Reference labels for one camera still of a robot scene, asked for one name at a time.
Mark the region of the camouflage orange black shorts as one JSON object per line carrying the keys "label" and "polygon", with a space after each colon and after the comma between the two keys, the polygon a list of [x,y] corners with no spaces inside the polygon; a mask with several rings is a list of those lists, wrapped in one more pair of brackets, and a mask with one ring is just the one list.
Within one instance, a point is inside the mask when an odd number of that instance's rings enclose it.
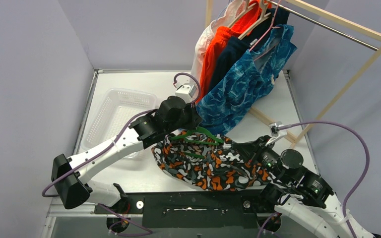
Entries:
{"label": "camouflage orange black shorts", "polygon": [[[168,176],[182,180],[205,191],[240,191],[251,186],[266,185],[271,177],[265,169],[250,166],[232,147],[234,141],[218,134],[225,141],[218,146],[186,143],[176,140],[170,144],[170,134],[156,143],[151,151],[158,167]],[[164,154],[163,144],[170,144],[170,151],[201,154],[203,159],[190,159],[178,154]]]}

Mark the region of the green hanger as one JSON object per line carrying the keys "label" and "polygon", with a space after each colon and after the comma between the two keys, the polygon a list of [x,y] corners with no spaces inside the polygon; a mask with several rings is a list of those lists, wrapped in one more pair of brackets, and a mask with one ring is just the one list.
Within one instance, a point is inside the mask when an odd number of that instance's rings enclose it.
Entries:
{"label": "green hanger", "polygon": [[[218,146],[220,144],[224,144],[225,141],[222,140],[220,137],[217,137],[216,135],[213,135],[209,130],[198,126],[196,129],[193,130],[182,130],[179,134],[170,136],[169,141],[170,144],[173,143],[173,141],[176,140],[183,140],[186,143],[191,144],[201,144],[201,145],[210,145],[210,146]],[[186,157],[192,159],[203,159],[204,156],[201,154],[195,154],[190,152],[179,152],[179,151],[170,151],[169,145],[170,144],[163,144],[163,147],[161,151],[164,154],[178,154],[179,156]]]}

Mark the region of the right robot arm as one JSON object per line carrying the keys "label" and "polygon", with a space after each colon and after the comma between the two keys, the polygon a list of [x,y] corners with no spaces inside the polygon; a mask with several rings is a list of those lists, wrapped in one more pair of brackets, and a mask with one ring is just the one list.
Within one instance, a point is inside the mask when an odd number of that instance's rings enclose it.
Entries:
{"label": "right robot arm", "polygon": [[363,228],[343,208],[331,186],[303,165],[294,149],[281,154],[273,150],[269,136],[256,141],[234,143],[232,147],[249,162],[259,162],[271,177],[261,191],[260,207],[289,217],[318,238],[379,238]]}

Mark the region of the white plastic basket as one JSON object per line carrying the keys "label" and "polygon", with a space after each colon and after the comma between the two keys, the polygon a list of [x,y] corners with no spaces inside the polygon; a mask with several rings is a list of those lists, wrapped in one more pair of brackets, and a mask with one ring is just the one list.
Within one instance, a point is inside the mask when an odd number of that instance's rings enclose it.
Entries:
{"label": "white plastic basket", "polygon": [[157,101],[154,94],[122,88],[109,89],[86,121],[79,152],[116,136],[132,116],[154,109]]}

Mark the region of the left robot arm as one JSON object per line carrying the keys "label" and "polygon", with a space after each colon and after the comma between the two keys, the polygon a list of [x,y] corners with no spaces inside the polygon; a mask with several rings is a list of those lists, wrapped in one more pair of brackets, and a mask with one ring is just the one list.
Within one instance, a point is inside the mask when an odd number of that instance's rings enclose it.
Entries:
{"label": "left robot arm", "polygon": [[60,154],[53,159],[51,186],[65,209],[83,203],[100,203],[116,212],[125,209],[127,198],[117,183],[93,180],[102,170],[120,159],[161,142],[178,129],[197,128],[202,118],[193,103],[170,96],[157,109],[133,116],[112,138],[76,155]]}

